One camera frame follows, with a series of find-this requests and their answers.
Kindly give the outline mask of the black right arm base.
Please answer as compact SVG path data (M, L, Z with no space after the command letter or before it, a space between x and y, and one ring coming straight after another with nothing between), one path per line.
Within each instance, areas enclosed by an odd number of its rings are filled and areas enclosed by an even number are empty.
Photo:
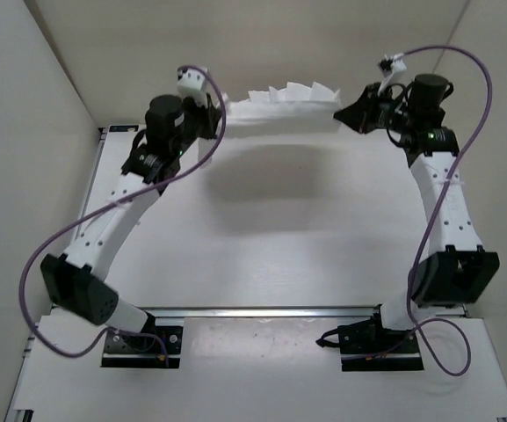
M338 325L315 342L338 349L343 372L417 372L424 370L419 344L412 331L394 331L373 316Z

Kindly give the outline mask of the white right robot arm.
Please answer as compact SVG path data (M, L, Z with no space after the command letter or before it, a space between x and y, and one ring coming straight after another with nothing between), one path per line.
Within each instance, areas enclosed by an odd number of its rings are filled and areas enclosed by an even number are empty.
M335 120L366 135L374 130L398 134L424 205L424 246L408 275L408 290L384 302L380 320L366 329L366 343L385 352L397 331L435 316L442 309L474 303L494 277L500 260L477 235L457 170L460 147L443 124L442 102L453 84L442 76L420 74L399 95L382 83L367 85L353 104L335 113Z

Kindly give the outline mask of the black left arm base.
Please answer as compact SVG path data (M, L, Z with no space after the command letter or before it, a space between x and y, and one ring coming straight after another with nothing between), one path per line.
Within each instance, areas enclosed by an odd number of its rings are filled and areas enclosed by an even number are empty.
M156 335L166 348L152 338L133 338L108 333L101 357L101 367L139 369L178 369L182 351L183 325L156 324Z

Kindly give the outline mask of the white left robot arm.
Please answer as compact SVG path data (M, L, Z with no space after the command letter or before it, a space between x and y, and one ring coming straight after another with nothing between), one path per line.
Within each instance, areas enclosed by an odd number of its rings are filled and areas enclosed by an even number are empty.
M208 94L161 95L150 101L146 127L135 135L107 199L111 209L89 219L59 256L48 254L41 261L53 304L94 325L124 331L134 349L153 345L153 317L121 299L105 279L136 223L163 194L161 182L177 175L180 157L196 140L215 138L220 118Z

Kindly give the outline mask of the white pleated skirt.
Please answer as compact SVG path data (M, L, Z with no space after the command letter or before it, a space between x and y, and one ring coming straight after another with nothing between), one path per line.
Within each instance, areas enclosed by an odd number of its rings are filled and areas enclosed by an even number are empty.
M340 92L317 82L309 86L289 82L282 89L250 91L240 101L222 95L227 112L226 138L276 135L334 134L339 122L333 114L342 108Z

